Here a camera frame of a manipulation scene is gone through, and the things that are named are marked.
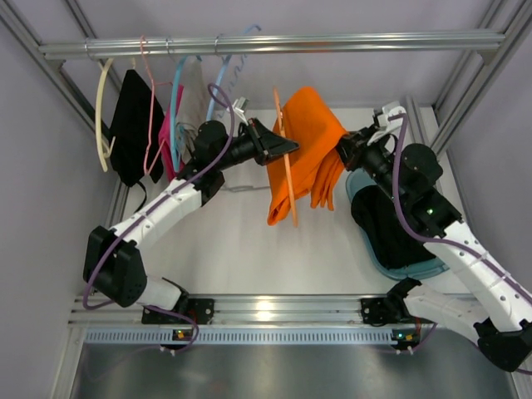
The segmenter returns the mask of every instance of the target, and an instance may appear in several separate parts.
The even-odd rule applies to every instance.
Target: white wall
[[[43,398],[113,175],[90,132],[0,26],[0,397]]]
[[[451,161],[475,233],[532,290],[532,35],[457,133]]]

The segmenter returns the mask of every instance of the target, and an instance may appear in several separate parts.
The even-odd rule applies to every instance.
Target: pink hanger
[[[150,103],[150,122],[148,124],[148,146],[146,147],[146,153],[144,155],[144,174],[149,175],[151,173],[151,170],[155,166],[155,162],[157,161],[157,158],[159,158],[160,152],[162,150],[162,145],[159,145],[159,149],[157,150],[157,153],[155,154],[155,158],[151,162],[150,168],[147,167],[148,164],[148,154],[150,153],[151,148],[151,130],[153,125],[153,107],[155,105],[155,88],[157,86],[163,86],[163,85],[171,85],[171,81],[165,81],[162,83],[155,82],[153,75],[151,74],[150,64],[148,63],[148,57],[144,53],[144,42],[145,42],[145,36],[142,35],[140,37],[140,54],[142,55],[142,60],[144,61],[146,71],[148,72],[148,76],[150,77],[151,82],[151,103]]]

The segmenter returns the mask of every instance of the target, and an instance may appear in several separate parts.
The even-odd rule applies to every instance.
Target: orange cloth
[[[344,169],[334,147],[347,131],[312,87],[300,89],[288,100],[283,121],[287,138],[299,143],[299,149],[290,154],[296,200],[311,193],[312,208],[327,202],[334,210],[333,189]],[[277,121],[273,131],[279,133]],[[272,226],[290,210],[283,158],[268,165],[268,177],[272,190],[268,224]]]

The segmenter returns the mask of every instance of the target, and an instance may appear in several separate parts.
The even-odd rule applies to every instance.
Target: black garment
[[[355,194],[351,215],[366,232],[377,260],[385,268],[403,268],[435,258],[405,232],[397,220],[393,203],[376,185],[369,185]]]
[[[151,89],[135,70],[126,73],[115,115],[111,123],[111,137],[115,144],[111,152],[111,165],[122,182],[131,187],[144,175],[144,156],[148,146],[148,125],[150,122]],[[165,115],[159,102],[155,100],[151,127],[151,147],[148,153],[150,167],[159,149],[159,130]],[[163,174],[163,164],[159,159],[151,170],[151,179],[156,183]]]

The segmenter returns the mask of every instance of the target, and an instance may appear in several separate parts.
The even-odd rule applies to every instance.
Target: orange hanger
[[[284,132],[283,112],[281,111],[281,101],[279,100],[279,93],[277,92],[277,87],[275,86],[273,87],[273,100],[275,101],[275,109],[277,111],[277,122],[279,125],[279,132],[281,133],[282,137],[286,138],[286,133]],[[296,196],[293,193],[290,158],[288,157],[288,154],[285,154],[283,158],[284,169],[286,170],[286,181],[288,183],[288,199],[290,201],[290,209],[292,210],[293,227],[298,227],[298,211],[296,210]]]

